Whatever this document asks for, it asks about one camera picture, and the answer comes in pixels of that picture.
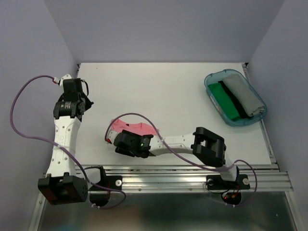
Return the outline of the pink t-shirt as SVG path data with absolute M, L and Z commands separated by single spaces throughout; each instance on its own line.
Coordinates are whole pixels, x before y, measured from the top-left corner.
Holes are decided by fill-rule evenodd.
M 157 135 L 154 127 L 146 123 L 130 124 L 120 119 L 114 121 L 111 125 L 111 130 L 122 132 L 123 130 L 138 134 L 138 135 Z

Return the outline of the blue translucent plastic bin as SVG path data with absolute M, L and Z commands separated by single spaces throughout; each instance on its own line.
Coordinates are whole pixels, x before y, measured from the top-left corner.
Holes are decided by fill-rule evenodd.
M 264 101 L 236 70 L 224 69 L 209 74 L 204 79 L 204 86 L 213 105 L 229 126 L 249 126 L 267 114 Z

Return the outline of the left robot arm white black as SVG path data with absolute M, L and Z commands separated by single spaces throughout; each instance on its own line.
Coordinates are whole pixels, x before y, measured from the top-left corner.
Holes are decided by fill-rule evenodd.
M 60 80 L 63 93 L 53 110 L 56 144 L 46 176 L 38 180 L 39 191 L 51 205 L 84 202 L 88 197 L 88 183 L 77 176 L 73 160 L 82 117 L 93 105 L 83 83 L 70 75 Z

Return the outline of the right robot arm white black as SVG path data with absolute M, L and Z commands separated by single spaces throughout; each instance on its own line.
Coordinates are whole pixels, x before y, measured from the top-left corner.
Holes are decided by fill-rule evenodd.
M 107 140 L 115 146 L 116 153 L 131 157 L 192 154 L 205 166 L 214 167 L 220 173 L 225 187 L 232 188 L 239 182 L 238 168 L 226 154 L 224 139 L 203 127 L 197 127 L 194 133 L 168 137 L 139 135 L 128 130 L 110 130 Z

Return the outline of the rolled green t-shirt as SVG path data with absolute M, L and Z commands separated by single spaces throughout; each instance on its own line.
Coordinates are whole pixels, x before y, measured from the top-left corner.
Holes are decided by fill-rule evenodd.
M 239 112 L 234 106 L 234 103 L 232 102 L 231 98 L 223 89 L 222 85 L 220 83 L 214 83 L 208 85 L 208 87 L 225 115 L 233 121 L 240 119 Z

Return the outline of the rolled black t-shirt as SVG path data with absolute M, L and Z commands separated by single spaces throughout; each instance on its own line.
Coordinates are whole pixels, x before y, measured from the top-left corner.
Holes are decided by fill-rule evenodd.
M 226 94 L 230 97 L 232 103 L 234 104 L 235 108 L 237 109 L 240 118 L 245 119 L 245 118 L 250 118 L 250 116 L 246 113 L 244 110 L 243 106 L 239 102 L 239 100 L 235 97 L 235 95 L 229 90 L 229 88 L 225 85 L 225 83 L 221 80 L 219 81 L 221 84 L 222 88 L 226 92 Z

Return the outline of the rolled grey t-shirt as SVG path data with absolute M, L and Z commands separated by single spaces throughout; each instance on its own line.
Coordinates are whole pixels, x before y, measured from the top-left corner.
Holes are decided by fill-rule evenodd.
M 265 112 L 265 106 L 261 100 L 248 87 L 246 82 L 238 74 L 232 74 L 222 80 L 229 90 L 235 95 L 250 116 L 259 116 Z

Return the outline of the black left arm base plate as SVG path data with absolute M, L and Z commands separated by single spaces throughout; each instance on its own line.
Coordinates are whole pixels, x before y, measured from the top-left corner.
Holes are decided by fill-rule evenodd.
M 92 178 L 90 179 L 95 184 L 102 186 L 104 188 L 109 188 L 113 190 L 122 190 L 122 177 L 119 175 L 116 176 L 102 176 L 100 178 Z M 91 184 L 88 184 L 89 189 L 88 191 L 106 191 L 106 189 L 102 189 L 97 186 L 93 186 Z

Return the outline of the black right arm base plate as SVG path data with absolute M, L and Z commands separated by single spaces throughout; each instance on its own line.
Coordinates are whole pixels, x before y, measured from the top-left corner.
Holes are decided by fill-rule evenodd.
M 236 181 L 226 181 L 220 175 L 210 175 L 206 177 L 206 185 L 210 191 L 226 190 L 249 190 L 250 183 L 246 174 L 240 174 Z

